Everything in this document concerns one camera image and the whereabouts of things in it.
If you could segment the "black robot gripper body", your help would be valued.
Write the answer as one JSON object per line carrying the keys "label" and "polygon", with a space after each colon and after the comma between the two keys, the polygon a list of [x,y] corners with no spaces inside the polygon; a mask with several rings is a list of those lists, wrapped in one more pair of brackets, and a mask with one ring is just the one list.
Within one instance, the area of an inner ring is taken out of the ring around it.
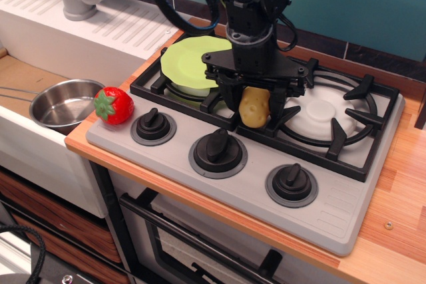
{"label": "black robot gripper body", "polygon": [[232,86],[252,86],[287,95],[305,93],[308,68],[284,56],[277,46],[276,28],[259,33],[243,33],[231,27],[226,36],[232,48],[202,55],[206,78],[215,80],[220,90]]}

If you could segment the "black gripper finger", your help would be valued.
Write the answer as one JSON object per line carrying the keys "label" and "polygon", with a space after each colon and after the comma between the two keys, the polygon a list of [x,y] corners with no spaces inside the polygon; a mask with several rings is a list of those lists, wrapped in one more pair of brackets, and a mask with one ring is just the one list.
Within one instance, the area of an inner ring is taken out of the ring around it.
{"label": "black gripper finger", "polygon": [[234,112],[239,111],[242,93],[246,86],[245,80],[240,77],[219,77],[216,82],[226,106]]}
{"label": "black gripper finger", "polygon": [[269,109],[270,121],[268,128],[277,128],[282,122],[287,101],[287,88],[274,88],[270,91]]}

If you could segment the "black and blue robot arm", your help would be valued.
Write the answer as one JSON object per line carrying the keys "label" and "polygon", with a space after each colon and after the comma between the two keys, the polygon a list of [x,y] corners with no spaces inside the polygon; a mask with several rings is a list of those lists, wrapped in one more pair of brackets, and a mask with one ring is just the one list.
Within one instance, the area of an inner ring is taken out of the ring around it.
{"label": "black and blue robot arm", "polygon": [[243,92],[248,87],[270,93],[270,118],[279,124],[289,96],[301,96],[309,70],[284,56],[276,36],[278,21],[291,30],[295,27],[283,14],[291,0],[205,0],[211,23],[197,27],[184,20],[168,0],[154,0],[166,18],[192,36],[207,35],[220,20],[219,6],[226,10],[226,37],[231,49],[206,53],[206,78],[218,85],[226,106],[237,111],[242,106]]}

